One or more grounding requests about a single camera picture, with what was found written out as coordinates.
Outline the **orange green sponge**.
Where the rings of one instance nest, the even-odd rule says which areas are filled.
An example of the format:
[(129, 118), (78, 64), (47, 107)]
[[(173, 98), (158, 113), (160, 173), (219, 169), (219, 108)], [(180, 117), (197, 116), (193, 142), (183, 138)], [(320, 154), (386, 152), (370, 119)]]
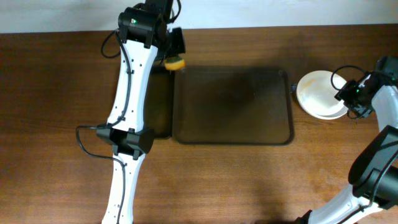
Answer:
[(179, 56), (169, 57), (164, 61), (164, 67), (169, 71), (181, 70), (186, 67), (185, 60)]

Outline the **cream white plate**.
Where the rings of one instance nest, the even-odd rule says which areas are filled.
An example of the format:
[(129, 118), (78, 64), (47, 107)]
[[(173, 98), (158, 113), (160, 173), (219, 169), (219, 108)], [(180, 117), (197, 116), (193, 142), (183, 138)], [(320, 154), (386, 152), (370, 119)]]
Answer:
[(309, 108), (343, 107), (343, 101), (335, 99), (338, 90), (346, 83), (346, 80), (333, 72), (317, 70), (304, 75), (298, 82), (296, 96), (299, 105), (307, 112)]

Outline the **pink plate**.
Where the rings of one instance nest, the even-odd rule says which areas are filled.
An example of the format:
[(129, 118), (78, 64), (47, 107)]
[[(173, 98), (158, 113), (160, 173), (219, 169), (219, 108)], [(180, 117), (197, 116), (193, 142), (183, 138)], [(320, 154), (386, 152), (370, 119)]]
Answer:
[(347, 107), (331, 107), (331, 108), (309, 108), (307, 113), (311, 116), (324, 119), (324, 120), (332, 120), (338, 119), (347, 113)]

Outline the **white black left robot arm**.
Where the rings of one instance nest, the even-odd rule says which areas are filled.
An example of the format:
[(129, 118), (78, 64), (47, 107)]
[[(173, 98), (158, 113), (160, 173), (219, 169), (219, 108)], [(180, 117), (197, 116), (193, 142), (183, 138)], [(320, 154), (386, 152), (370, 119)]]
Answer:
[(144, 126), (144, 102), (154, 62), (166, 70), (185, 67), (182, 29), (167, 26), (177, 19), (172, 1), (146, 1), (128, 7), (115, 30), (121, 57), (113, 108), (96, 134), (112, 147), (113, 178), (103, 223), (133, 223), (133, 200), (139, 169), (149, 153), (154, 130)]

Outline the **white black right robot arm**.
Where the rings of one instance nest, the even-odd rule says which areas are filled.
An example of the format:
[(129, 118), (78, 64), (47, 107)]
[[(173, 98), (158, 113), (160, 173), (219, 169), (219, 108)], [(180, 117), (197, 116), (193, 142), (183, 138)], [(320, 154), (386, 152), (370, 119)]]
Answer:
[(397, 87), (384, 85), (373, 96), (379, 134), (357, 157), (349, 184), (324, 206), (309, 210), (295, 223), (356, 223), (397, 205)]

